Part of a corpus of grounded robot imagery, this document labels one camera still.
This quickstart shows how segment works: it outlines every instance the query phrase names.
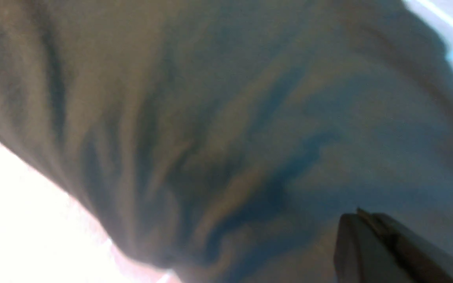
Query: tile floor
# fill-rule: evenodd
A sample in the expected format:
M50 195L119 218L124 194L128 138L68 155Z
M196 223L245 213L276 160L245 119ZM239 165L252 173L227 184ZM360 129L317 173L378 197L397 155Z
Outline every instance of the tile floor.
M406 3L444 38L453 66L453 0ZM178 281L126 259L77 201L0 145L0 283Z

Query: floor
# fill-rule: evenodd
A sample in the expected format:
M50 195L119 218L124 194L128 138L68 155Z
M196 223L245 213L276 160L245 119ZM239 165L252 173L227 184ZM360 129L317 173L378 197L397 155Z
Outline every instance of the floor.
M453 0L406 3L444 38L453 66ZM178 281L125 258L77 201L0 145L0 283Z

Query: black object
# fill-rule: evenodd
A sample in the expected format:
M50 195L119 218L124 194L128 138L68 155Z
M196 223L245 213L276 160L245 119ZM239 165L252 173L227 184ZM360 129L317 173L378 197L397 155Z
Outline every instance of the black object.
M339 283L453 283L453 257L383 213L340 217Z

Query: wrinkled cloth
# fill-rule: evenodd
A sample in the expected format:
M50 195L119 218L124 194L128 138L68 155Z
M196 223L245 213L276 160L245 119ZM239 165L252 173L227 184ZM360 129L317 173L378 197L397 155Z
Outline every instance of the wrinkled cloth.
M453 255L445 52L399 0L0 0L0 142L185 283L328 283L358 206Z

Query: fabric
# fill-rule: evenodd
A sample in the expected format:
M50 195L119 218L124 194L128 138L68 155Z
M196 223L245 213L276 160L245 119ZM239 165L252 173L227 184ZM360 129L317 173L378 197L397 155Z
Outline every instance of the fabric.
M186 283L328 283L358 206L453 255L445 51L399 0L0 0L0 141Z

